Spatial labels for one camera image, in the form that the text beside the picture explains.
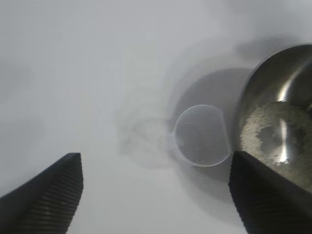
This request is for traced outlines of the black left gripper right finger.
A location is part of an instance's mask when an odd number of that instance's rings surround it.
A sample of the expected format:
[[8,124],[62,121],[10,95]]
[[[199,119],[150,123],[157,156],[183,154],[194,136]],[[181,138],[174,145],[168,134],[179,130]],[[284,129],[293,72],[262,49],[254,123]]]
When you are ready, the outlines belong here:
[[310,234],[312,194],[243,151],[234,152],[229,189],[249,234]]

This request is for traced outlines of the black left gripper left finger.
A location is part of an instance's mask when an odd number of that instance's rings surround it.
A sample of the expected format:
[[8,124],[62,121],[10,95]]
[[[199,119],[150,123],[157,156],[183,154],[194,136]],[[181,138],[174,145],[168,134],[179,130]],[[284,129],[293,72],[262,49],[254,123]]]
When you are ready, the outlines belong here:
[[2,234],[65,234],[83,191],[80,153],[69,153],[0,198]]

